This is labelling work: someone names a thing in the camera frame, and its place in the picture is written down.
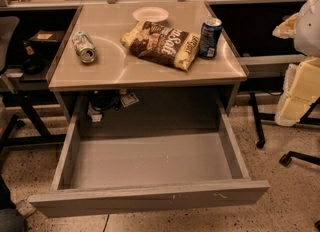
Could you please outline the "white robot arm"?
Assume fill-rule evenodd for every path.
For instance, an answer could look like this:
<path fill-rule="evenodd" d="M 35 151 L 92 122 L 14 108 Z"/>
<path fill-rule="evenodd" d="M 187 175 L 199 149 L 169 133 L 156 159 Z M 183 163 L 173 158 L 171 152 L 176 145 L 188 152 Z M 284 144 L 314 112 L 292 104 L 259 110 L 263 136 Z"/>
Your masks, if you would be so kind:
<path fill-rule="evenodd" d="M 298 13 L 276 27 L 272 35 L 292 38 L 294 48 L 306 56 L 299 65 L 289 65 L 277 105 L 275 122 L 290 127 L 320 98 L 320 0 L 307 0 Z"/>

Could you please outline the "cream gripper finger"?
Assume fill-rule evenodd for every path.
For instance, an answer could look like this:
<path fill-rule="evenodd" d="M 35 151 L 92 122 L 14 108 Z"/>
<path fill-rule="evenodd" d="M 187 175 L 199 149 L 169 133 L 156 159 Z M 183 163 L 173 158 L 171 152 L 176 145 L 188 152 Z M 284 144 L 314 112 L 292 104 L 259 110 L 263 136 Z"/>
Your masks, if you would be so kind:
<path fill-rule="evenodd" d="M 298 122 L 310 106 L 320 98 L 320 58 L 308 57 L 299 65 L 290 64 L 285 73 L 283 93 L 277 104 L 275 121 Z"/>
<path fill-rule="evenodd" d="M 281 39 L 293 38 L 295 34 L 295 23 L 298 14 L 295 13 L 276 26 L 272 35 Z"/>

